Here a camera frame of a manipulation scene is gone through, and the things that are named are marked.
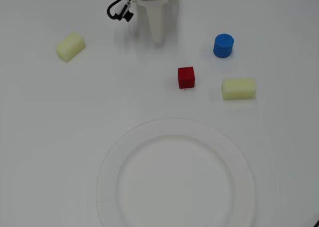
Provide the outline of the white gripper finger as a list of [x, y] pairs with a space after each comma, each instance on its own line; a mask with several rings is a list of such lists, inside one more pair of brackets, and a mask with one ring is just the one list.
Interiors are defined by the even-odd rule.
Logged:
[[156, 4], [143, 7], [147, 12], [153, 41], [161, 44], [164, 39], [164, 5]]

